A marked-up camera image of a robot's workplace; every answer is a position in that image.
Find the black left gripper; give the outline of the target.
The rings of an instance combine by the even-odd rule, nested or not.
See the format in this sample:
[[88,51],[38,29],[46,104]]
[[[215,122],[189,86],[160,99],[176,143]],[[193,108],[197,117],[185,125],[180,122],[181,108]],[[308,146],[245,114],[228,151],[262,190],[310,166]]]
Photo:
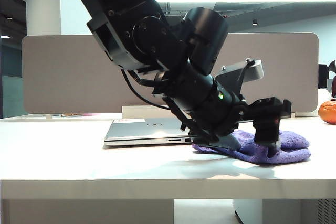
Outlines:
[[183,111],[190,116],[183,124],[200,141],[218,141],[205,144],[215,150],[237,151],[241,143],[231,133],[240,122],[252,121],[254,142],[268,148],[268,156],[280,149],[279,124],[291,112],[291,102],[268,97],[247,104],[242,96],[241,83],[222,85],[219,82],[189,82],[183,87]]

